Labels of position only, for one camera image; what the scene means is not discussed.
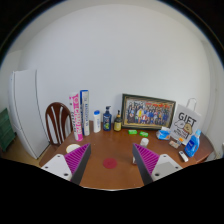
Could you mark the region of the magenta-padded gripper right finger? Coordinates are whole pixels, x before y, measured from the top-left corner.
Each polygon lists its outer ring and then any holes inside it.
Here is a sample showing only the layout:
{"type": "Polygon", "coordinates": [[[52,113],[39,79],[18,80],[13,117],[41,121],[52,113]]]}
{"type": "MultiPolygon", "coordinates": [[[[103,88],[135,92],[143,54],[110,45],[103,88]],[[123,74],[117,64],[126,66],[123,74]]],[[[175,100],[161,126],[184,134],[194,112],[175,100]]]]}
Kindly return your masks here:
{"type": "Polygon", "coordinates": [[[167,154],[155,152],[134,143],[132,153],[145,185],[180,171],[182,167],[167,154]]]}

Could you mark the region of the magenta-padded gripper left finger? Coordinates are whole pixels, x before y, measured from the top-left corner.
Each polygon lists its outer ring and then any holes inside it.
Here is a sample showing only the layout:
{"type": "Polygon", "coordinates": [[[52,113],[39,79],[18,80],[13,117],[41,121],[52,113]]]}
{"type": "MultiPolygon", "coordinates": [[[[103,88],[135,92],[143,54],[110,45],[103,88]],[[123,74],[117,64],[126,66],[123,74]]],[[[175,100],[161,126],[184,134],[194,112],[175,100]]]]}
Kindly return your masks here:
{"type": "Polygon", "coordinates": [[[66,155],[56,154],[42,169],[79,185],[90,155],[91,144],[87,143],[66,155]]]}

